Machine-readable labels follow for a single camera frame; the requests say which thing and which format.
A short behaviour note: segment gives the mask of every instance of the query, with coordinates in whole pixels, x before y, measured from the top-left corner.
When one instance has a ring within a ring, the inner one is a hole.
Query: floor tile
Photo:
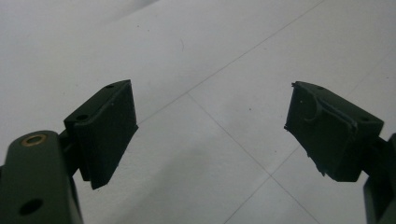
[[[190,95],[272,173],[298,146],[283,130],[290,83],[346,96],[396,46],[396,10],[389,8],[396,6],[325,1]]]
[[[76,180],[87,224],[222,224],[267,177],[185,96],[142,123],[107,186]]]
[[[230,218],[226,224],[318,224],[273,178]]]
[[[396,49],[363,79],[347,99],[384,120],[380,136],[388,141],[396,133]]]
[[[273,178],[287,190],[320,224],[366,223],[361,174],[357,183],[337,183],[322,176],[299,147]]]
[[[0,140],[61,132],[98,88],[123,79],[140,122],[318,2],[2,1]]]

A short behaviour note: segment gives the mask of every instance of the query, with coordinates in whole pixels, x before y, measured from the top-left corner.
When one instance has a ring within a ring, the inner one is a hole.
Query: hole
[[[39,142],[41,139],[43,139],[42,136],[34,136],[34,137],[31,137],[31,138],[27,139],[26,142],[29,143],[29,144],[32,144],[32,143]]]
[[[76,117],[76,120],[84,120],[87,118],[88,118],[88,115],[80,115],[80,116]]]
[[[43,201],[41,199],[33,199],[25,203],[21,209],[20,214],[21,216],[28,216],[37,211],[43,205]]]
[[[46,139],[47,139],[47,136],[45,134],[42,134],[42,133],[35,134],[35,135],[31,135],[31,136],[23,139],[21,144],[24,147],[32,147],[32,146],[36,146],[36,145],[39,145],[39,144],[45,142]]]

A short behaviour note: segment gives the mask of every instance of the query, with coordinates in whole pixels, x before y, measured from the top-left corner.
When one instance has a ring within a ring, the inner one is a hole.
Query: screw hole
[[[87,119],[89,116],[88,115],[80,115],[78,117],[76,117],[76,120],[84,120]]]
[[[32,147],[45,142],[46,139],[47,136],[45,134],[35,134],[23,139],[21,144],[24,147]]]
[[[41,199],[33,199],[25,203],[21,209],[20,214],[21,216],[28,216],[37,211],[43,205],[43,201]]]
[[[26,142],[29,144],[33,144],[39,142],[41,139],[43,139],[42,136],[34,136],[32,138],[27,139]]]

